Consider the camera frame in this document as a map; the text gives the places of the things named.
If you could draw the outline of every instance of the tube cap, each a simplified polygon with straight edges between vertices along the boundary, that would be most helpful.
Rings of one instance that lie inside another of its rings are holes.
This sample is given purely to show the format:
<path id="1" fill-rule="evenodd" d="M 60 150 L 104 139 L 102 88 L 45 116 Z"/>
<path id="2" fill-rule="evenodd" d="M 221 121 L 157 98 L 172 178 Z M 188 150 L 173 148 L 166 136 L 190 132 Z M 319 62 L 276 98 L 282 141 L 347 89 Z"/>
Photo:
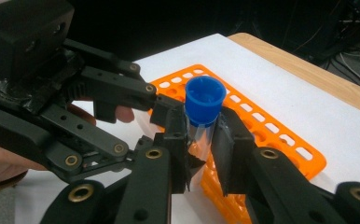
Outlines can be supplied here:
<path id="1" fill-rule="evenodd" d="M 194 126 L 210 126 L 220 113 L 227 91 L 213 77 L 193 77 L 186 84 L 185 109 Z"/>

